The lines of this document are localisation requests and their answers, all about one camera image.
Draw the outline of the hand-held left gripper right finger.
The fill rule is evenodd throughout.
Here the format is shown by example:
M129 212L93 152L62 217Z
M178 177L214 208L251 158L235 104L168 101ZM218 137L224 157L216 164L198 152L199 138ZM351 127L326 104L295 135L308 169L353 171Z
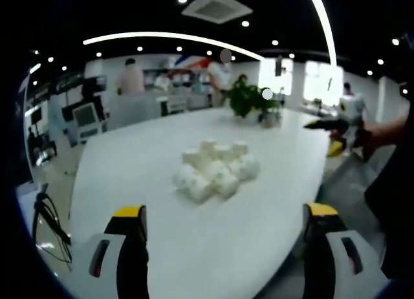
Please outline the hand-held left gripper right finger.
M304 298L374 298L387 284L376 250L333 207L303 207Z

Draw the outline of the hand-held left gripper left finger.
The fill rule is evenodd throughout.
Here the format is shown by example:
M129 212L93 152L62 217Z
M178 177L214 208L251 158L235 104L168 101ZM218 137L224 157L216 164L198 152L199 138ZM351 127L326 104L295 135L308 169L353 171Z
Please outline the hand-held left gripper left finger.
M66 289L73 298L149 298L148 261L146 207L124 207L74 249Z

